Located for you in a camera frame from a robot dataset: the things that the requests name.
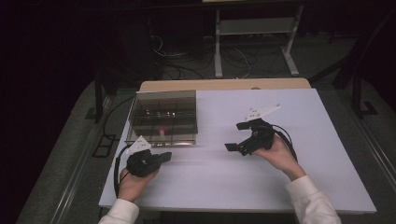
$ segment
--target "table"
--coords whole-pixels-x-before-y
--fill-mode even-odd
[[[237,131],[235,127],[250,106],[281,104],[280,109],[264,119],[289,132],[299,163],[329,196],[336,211],[375,212],[373,202],[346,154],[318,93],[309,89],[306,80],[263,78],[214,81],[212,86],[202,81],[150,81],[142,85],[141,91],[154,91],[158,84],[167,85],[172,90],[203,88],[205,91],[197,91],[197,145],[152,149],[153,153],[172,151],[173,158],[163,164],[160,173],[136,201],[141,208],[157,211],[293,212],[289,195],[284,189],[289,182],[285,175],[261,158],[242,157],[239,153],[228,152],[223,145],[240,142],[250,135],[249,131]],[[227,90],[210,90],[221,87]],[[257,87],[272,89],[251,90]],[[128,127],[126,122],[121,139],[125,139]],[[124,146],[120,142],[118,151]],[[125,165],[127,158],[124,157],[120,167]],[[112,180],[111,168],[100,206],[111,206],[116,199]]]

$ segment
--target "floor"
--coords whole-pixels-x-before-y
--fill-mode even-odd
[[[291,55],[301,77],[310,78],[342,59],[355,41],[336,39],[329,44],[329,40],[328,35],[296,38]],[[249,35],[222,39],[224,78],[290,77],[280,53],[285,43],[286,37],[282,35]],[[168,55],[164,60],[163,79],[213,78],[213,39],[206,37],[204,46],[205,50],[200,55],[159,49],[160,53],[163,50]],[[373,137],[386,151],[389,159],[396,162],[396,153],[393,151],[396,144],[393,137],[396,128],[395,112],[369,83],[363,82],[363,99],[373,104],[378,115],[364,117],[364,120],[357,119],[350,110],[350,87],[342,91],[332,87],[336,74],[337,71],[329,74],[313,83],[312,87],[318,90],[346,152],[377,209],[374,214],[340,217],[343,223],[394,223],[396,191],[375,158],[371,142],[366,140],[364,132],[361,131],[361,123],[364,122],[363,125],[372,131]],[[105,116],[109,115],[108,119],[101,119],[95,124],[93,119],[87,117],[90,109],[94,108],[94,88],[92,84],[86,88],[76,102],[18,223],[97,223],[107,212],[107,209],[98,206],[98,202],[118,143],[113,144],[107,158],[95,158],[91,154],[103,130],[120,137],[131,105],[129,98],[135,91],[120,89],[117,95],[108,96],[105,101]],[[201,215],[210,218],[213,214]],[[181,216],[186,214],[163,214],[161,217],[157,212],[142,211],[137,223],[169,223],[169,218],[176,217],[178,219],[172,219],[173,223],[197,223],[196,218],[186,220]],[[213,223],[261,223],[262,218],[265,215],[247,216],[244,222],[230,219],[226,215]]]

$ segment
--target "human hand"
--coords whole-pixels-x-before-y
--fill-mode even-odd
[[[119,189],[119,199],[134,202],[137,198],[142,195],[149,181],[158,174],[159,170],[147,175],[145,177],[138,177],[129,174],[127,169],[122,169],[120,173],[120,189]]]
[[[285,142],[276,134],[274,136],[274,143],[269,150],[259,148],[253,152],[253,155],[268,160],[276,169],[285,173],[291,181],[306,175],[304,169],[289,152]]]

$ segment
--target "gray carpet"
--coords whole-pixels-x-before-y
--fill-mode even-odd
[[[227,58],[223,59],[222,62],[224,78],[243,77],[249,71],[245,59],[240,52],[233,50],[233,48],[241,49],[246,59],[252,63],[247,78],[290,77],[284,59],[279,52],[284,41],[284,37],[271,35],[224,39],[222,42],[224,47],[222,48],[229,53],[229,56],[226,56]],[[354,43],[352,39],[334,40],[332,44],[329,44],[328,41],[329,37],[327,35],[305,36],[296,39],[291,54],[301,77],[312,77],[317,72],[337,62],[349,52]],[[205,77],[213,78],[214,65],[212,58],[212,51],[209,51],[198,59],[183,60],[183,58],[179,58],[173,59],[172,63],[194,69],[202,68],[196,71],[205,75]],[[196,73],[189,70],[179,72],[174,67],[165,67],[164,70],[166,71],[163,76],[164,79],[199,78]],[[396,211],[395,191],[373,156],[370,145],[365,140],[355,115],[350,112],[351,90],[336,91],[331,85],[336,73],[337,71],[331,73],[312,86],[318,90],[346,152],[378,210],[375,214],[341,215],[341,219],[343,223],[394,223],[394,220],[396,220],[396,214],[394,213]],[[109,104],[111,103],[109,108],[114,108],[133,95],[133,90],[120,90],[118,95],[109,98]],[[396,161],[396,153],[393,147],[396,145],[396,139],[394,138],[395,112],[387,106],[368,83],[363,85],[363,98],[370,101],[378,112],[378,115],[366,116],[364,122],[372,130],[384,151],[387,151],[389,158]],[[106,133],[114,133],[117,138],[120,138],[130,105],[131,101],[114,110],[106,123]],[[92,107],[94,107],[94,95],[93,87],[90,85],[78,99],[75,109],[65,125],[55,149],[53,149],[46,168],[37,181],[18,223],[50,223],[57,204],[62,199],[64,189],[67,187],[67,182],[74,173],[78,159],[83,156],[83,147],[86,146],[85,141],[92,130],[103,128],[103,121],[94,124],[93,120],[85,119]],[[100,131],[95,136],[95,146],[101,133]],[[76,191],[72,193],[72,201],[66,206],[63,216],[60,218],[61,223],[97,223],[99,216],[107,212],[107,209],[101,210],[99,208],[98,202],[117,144],[116,142],[113,145],[108,158],[91,157],[93,148],[90,148],[90,155],[81,166],[80,178],[75,186]],[[142,211],[138,223],[149,223],[150,220],[158,221],[159,215],[159,213]]]

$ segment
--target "shirt cuff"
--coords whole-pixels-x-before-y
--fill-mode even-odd
[[[311,177],[305,175],[286,185],[293,202],[298,201],[308,195],[318,192],[317,186],[312,182]]]
[[[133,223],[139,215],[139,207],[123,199],[117,199],[107,214]]]

